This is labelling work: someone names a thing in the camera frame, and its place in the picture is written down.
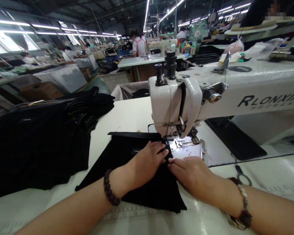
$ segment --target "sewing machine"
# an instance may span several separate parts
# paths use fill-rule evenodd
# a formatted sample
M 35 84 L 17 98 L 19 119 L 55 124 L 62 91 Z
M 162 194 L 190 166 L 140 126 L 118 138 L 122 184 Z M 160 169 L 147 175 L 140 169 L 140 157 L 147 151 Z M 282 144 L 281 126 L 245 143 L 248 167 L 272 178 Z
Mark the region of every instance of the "sewing machine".
M 201 121 L 233 115 L 232 122 L 258 144 L 294 135 L 294 62 L 254 60 L 175 72 L 175 59 L 167 52 L 164 74 L 157 64 L 157 76 L 149 78 L 153 121 L 163 138 L 189 136 L 197 145 Z
M 161 49 L 161 56 L 165 57 L 165 52 L 172 51 L 172 49 L 175 51 L 179 44 L 178 39 L 168 39 L 168 40 L 162 40 L 162 41 L 155 41 L 155 42 L 148 42 L 145 43 L 145 52 L 148 55 L 150 53 L 151 49 Z

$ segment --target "fabric bundle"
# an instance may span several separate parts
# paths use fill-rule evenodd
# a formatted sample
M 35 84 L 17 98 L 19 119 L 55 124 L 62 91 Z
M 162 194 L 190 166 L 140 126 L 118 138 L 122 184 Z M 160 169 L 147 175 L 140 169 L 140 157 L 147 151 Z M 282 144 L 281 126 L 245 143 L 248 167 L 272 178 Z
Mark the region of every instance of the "fabric bundle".
M 149 140 L 162 141 L 165 144 L 159 133 L 110 132 L 109 135 L 112 135 L 111 141 L 75 191 L 99 180 L 108 169 L 115 169 L 128 163 Z M 172 158 L 172 153 L 170 146 L 166 146 L 166 149 L 169 150 L 165 158 L 168 160 Z M 128 192 L 122 200 L 176 213 L 187 209 L 181 198 L 176 178 L 168 170 L 168 163 L 160 165 L 155 176 L 148 183 Z
M 113 107 L 94 87 L 61 100 L 24 103 L 0 117 L 0 197 L 51 189 L 88 169 L 90 132 Z

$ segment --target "white bin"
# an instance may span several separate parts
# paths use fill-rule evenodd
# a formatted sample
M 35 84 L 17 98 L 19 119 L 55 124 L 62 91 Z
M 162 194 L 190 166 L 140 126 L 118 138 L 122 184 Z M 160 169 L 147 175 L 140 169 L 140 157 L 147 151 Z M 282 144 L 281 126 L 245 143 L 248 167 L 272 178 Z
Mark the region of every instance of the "white bin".
M 35 73 L 34 76 L 43 82 L 52 82 L 68 93 L 72 93 L 87 84 L 87 81 L 79 70 L 77 64 L 59 66 Z

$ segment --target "brown bead bracelet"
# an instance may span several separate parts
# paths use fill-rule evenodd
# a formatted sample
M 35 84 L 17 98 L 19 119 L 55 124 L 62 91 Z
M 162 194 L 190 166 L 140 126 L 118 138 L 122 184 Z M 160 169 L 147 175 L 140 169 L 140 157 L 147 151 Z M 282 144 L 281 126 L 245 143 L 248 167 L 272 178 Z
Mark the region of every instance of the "brown bead bracelet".
M 112 190 L 110 189 L 109 175 L 111 172 L 112 172 L 112 169 L 109 169 L 104 174 L 105 192 L 109 202 L 111 202 L 113 206 L 118 206 L 120 204 L 120 199 L 116 198 L 115 195 L 112 193 Z
M 242 187 L 242 182 L 235 178 L 231 177 L 228 178 L 229 180 L 233 181 L 239 188 L 241 195 L 243 196 L 243 202 L 244 202 L 244 210 L 242 211 L 239 219 L 237 220 L 233 216 L 231 216 L 231 219 L 235 223 L 236 227 L 241 230 L 245 230 L 247 228 L 250 228 L 252 225 L 252 215 L 248 212 L 248 200 L 247 200 L 247 194 L 245 193 L 245 190 Z

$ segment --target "ceiling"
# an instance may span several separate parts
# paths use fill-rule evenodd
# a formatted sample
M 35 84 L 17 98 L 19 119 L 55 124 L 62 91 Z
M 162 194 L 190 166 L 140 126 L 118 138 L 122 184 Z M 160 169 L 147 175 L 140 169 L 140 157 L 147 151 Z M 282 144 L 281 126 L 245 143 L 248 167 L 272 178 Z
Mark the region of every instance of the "ceiling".
M 99 30 L 105 30 L 115 24 L 123 24 L 124 28 L 143 30 L 147 0 L 13 0 L 26 5 L 26 12 L 40 16 L 53 16 L 57 13 L 76 19 L 80 24 Z M 246 0 L 185 0 L 177 8 L 177 21 L 200 17 L 232 4 Z M 175 0 L 150 0 L 147 23 L 156 22 L 155 16 L 163 17 L 167 9 L 175 6 Z M 173 13 L 168 23 L 175 22 Z

